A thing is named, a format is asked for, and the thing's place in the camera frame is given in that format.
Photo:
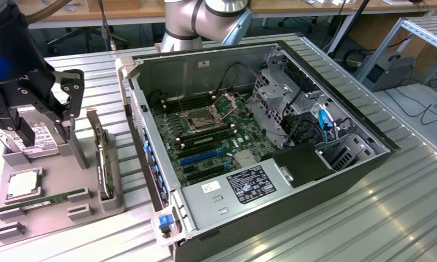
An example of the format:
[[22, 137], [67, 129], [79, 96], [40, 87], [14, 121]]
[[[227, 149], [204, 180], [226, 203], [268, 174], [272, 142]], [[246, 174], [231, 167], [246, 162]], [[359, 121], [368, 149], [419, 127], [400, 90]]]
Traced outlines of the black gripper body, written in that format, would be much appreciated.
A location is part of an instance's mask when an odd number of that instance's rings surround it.
[[58, 108], [51, 91], [56, 83], [55, 68], [44, 60], [28, 29], [24, 14], [18, 9], [0, 12], [0, 95], [8, 106], [27, 105], [18, 90], [24, 87], [34, 91], [50, 109]]

